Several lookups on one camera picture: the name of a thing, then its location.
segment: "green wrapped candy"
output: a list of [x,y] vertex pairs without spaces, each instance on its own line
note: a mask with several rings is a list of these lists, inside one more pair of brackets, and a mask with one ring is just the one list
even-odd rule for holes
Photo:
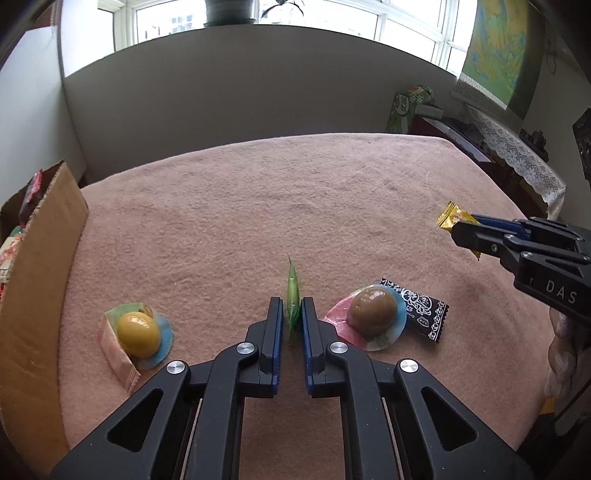
[[289,319],[289,335],[296,329],[300,320],[300,286],[298,285],[296,268],[290,257],[290,275],[287,278],[287,317]]

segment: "white lace cloth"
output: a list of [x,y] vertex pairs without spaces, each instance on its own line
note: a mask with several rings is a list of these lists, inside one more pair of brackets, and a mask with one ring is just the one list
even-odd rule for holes
[[530,147],[506,127],[480,110],[465,105],[461,120],[474,125],[486,145],[532,186],[548,204],[548,219],[558,219],[566,195],[566,183]]

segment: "tablecloth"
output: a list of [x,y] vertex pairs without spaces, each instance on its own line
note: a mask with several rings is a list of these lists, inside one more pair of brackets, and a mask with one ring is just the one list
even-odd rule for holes
[[465,104],[462,121],[474,125],[484,136],[486,144],[495,150],[548,204],[548,218],[557,220],[566,183],[519,136],[480,110]]
[[[83,189],[89,217],[72,265],[59,381],[69,445],[127,398],[97,342],[101,314],[144,301],[171,323],[168,357],[211,360],[285,298],[288,255],[323,316],[382,276],[450,305],[439,344],[403,332],[371,357],[415,358],[513,448],[543,403],[548,308],[435,226],[448,200],[520,218],[469,158],[439,138],[329,134],[227,145]],[[246,399],[241,479],[342,479],[338,399],[312,399],[297,341],[279,394]]]

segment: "red snack package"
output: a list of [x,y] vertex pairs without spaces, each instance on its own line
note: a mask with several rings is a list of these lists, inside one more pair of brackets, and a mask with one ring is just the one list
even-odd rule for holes
[[39,170],[33,175],[33,178],[27,187],[27,191],[25,192],[25,198],[22,201],[21,209],[18,212],[18,222],[23,228],[25,228],[25,225],[29,221],[33,210],[35,210],[35,207],[43,198],[43,190],[41,189],[42,179],[43,171]]

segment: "yellow candy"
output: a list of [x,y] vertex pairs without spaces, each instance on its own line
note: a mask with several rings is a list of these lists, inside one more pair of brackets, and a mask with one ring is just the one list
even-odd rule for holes
[[119,319],[117,338],[128,355],[149,358],[160,347],[160,327],[145,313],[129,312]]

